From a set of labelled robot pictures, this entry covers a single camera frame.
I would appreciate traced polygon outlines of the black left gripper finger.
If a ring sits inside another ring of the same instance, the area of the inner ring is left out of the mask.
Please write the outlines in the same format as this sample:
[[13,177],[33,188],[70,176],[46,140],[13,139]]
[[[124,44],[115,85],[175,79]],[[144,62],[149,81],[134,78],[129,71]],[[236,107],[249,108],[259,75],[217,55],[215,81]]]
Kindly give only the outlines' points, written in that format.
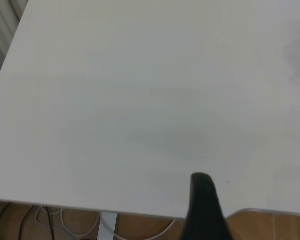
[[212,178],[197,172],[191,175],[189,210],[181,240],[232,240]]

